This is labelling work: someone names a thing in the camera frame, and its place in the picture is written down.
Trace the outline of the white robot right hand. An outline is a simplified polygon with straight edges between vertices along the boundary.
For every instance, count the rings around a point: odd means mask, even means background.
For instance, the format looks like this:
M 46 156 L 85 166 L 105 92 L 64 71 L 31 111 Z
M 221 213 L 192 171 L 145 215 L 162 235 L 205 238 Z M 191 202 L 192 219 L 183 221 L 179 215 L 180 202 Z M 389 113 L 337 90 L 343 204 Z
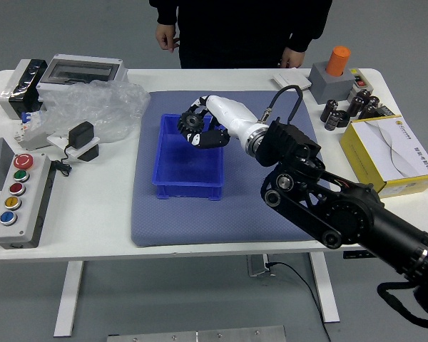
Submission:
M 194 101 L 181 114 L 177 128 L 191 145 L 200 149 L 224 147 L 231 138 L 237 138 L 250 156 L 255 154 L 268 129 L 242 103 L 216 95 Z

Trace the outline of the person's right hand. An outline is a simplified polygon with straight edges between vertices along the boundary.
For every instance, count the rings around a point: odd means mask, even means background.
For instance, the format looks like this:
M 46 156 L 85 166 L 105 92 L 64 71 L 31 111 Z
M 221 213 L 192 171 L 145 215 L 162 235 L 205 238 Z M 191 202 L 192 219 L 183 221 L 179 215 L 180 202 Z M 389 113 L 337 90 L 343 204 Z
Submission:
M 155 36 L 158 45 L 164 51 L 173 53 L 179 47 L 180 38 L 176 34 L 175 24 L 158 24 Z

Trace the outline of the person's left hand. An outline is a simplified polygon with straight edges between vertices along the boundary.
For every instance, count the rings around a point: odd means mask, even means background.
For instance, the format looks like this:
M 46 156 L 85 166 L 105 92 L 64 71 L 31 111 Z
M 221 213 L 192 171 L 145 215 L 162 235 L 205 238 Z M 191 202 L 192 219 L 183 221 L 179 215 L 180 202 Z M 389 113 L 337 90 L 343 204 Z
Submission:
M 305 52 L 297 52 L 286 47 L 280 60 L 281 68 L 299 68 L 305 59 Z

